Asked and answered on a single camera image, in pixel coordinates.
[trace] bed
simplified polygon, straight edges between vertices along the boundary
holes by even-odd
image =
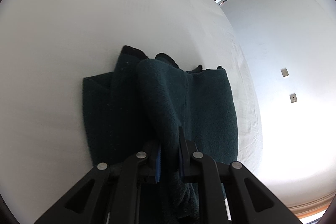
[[[2,0],[0,193],[33,223],[92,167],[82,79],[113,70],[123,45],[183,70],[226,69],[238,119],[238,160],[262,156],[258,102],[232,27],[213,0]]]

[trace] metal screw head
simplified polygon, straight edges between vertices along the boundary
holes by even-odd
[[[240,169],[243,167],[243,165],[239,161],[235,161],[232,163],[232,167],[235,169]]]
[[[203,153],[199,151],[193,153],[193,157],[197,159],[203,158],[203,156],[204,156]]]
[[[99,164],[97,165],[97,168],[98,168],[99,170],[105,170],[105,169],[107,168],[107,164],[104,163],[104,162],[101,162],[101,163],[99,163]]]
[[[136,157],[139,159],[144,159],[147,157],[147,153],[143,151],[137,152]]]

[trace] wall outlet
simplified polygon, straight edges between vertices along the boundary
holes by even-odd
[[[286,68],[282,69],[282,70],[281,70],[281,73],[282,73],[282,76],[283,76],[283,77],[287,77],[287,76],[289,76],[288,70],[287,70]]]
[[[292,103],[297,102],[297,98],[296,98],[296,94],[295,93],[291,94],[290,97],[291,97],[291,102]]]

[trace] dark green towel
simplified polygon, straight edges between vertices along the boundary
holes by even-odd
[[[122,162],[147,140],[161,141],[161,182],[143,187],[140,223],[197,222],[197,188],[177,171],[179,127],[214,160],[237,160],[236,112],[221,67],[185,72],[166,54],[149,59],[124,46],[114,72],[84,78],[83,117],[94,165]]]

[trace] light switch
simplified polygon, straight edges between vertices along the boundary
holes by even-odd
[[[286,68],[282,69],[282,70],[281,70],[281,73],[282,73],[282,76],[283,76],[283,77],[287,77],[287,76],[289,76],[288,70],[287,70]]]
[[[291,102],[292,103],[297,102],[297,98],[296,98],[296,94],[295,93],[291,94],[290,97],[291,97]]]

